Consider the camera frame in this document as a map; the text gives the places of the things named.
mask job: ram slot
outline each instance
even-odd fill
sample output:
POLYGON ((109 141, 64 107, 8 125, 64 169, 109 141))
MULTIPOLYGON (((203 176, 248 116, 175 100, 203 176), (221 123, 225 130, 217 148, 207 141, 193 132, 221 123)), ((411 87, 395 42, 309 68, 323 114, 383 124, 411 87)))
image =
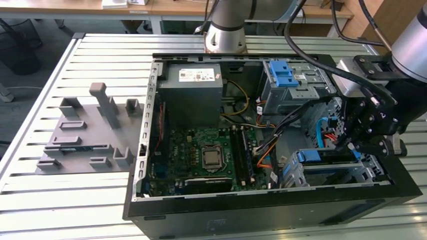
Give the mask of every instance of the ram slot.
POLYGON ((245 162, 241 154, 241 143, 239 141, 239 133, 236 127, 229 128, 229 141, 232 149, 232 160, 235 168, 236 182, 240 186, 247 185, 245 162))
POLYGON ((243 158, 247 166, 247 175, 248 175, 248 180, 251 183, 255 182, 255 173, 253 173, 253 167, 252 167, 252 153, 249 151, 249 144, 248 143, 248 138, 247 138, 247 132, 245 129, 241 127, 240 128, 240 137, 241 137, 241 142, 243 142, 243 158))

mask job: metal slatted table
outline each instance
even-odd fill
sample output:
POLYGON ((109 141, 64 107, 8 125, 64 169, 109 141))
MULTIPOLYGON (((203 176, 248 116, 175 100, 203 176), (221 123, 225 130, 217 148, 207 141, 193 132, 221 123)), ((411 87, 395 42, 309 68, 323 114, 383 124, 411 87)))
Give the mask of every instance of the metal slatted table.
MULTIPOLYGON (((341 57, 374 53, 339 39, 296 37, 308 53, 341 57)), ((249 53, 291 54, 281 37, 248 36, 249 53)), ((201 53, 193 35, 87 34, 72 39, 13 142, 0 161, 0 238, 148 239, 121 219, 127 172, 35 175, 44 144, 57 124, 63 97, 93 104, 92 82, 104 82, 116 103, 128 97, 145 102, 152 53, 201 53)), ((404 166, 424 195, 387 207, 345 225, 229 235, 240 239, 427 239, 427 122, 411 123, 402 136, 408 156, 404 166)))

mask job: motherboard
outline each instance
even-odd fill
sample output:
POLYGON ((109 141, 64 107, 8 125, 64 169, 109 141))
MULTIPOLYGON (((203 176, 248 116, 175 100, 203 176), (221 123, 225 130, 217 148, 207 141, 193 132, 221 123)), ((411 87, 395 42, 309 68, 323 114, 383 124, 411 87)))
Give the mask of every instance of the motherboard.
POLYGON ((251 127, 171 130, 167 160, 153 164, 151 193, 175 196, 267 189, 267 174, 255 167, 255 146, 251 127))

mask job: power supply label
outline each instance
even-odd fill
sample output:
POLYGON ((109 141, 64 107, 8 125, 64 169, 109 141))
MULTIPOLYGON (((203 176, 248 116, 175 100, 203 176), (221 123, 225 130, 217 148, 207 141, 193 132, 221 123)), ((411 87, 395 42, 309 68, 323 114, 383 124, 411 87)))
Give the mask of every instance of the power supply label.
POLYGON ((215 81, 213 68, 189 68, 179 70, 180 82, 209 82, 215 81))

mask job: green motherboard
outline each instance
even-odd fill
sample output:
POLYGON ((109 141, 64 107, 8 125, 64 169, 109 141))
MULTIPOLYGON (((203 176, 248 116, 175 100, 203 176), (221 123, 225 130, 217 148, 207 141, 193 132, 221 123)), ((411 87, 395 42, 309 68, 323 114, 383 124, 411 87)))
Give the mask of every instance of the green motherboard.
MULTIPOLYGON (((155 196, 175 196, 180 192, 184 180, 201 178, 228 178, 232 181, 231 191, 248 191, 267 189, 268 180, 263 169, 256 169, 256 159, 248 156, 252 166, 252 182, 240 182, 239 174, 244 170, 236 168, 236 149, 232 142, 231 128, 195 128, 189 130, 172 130, 168 141, 168 158, 163 163, 155 163, 153 169, 160 176, 151 181, 155 196)), ((248 127, 239 129, 244 132, 244 144, 252 152, 257 145, 255 130, 248 127)))

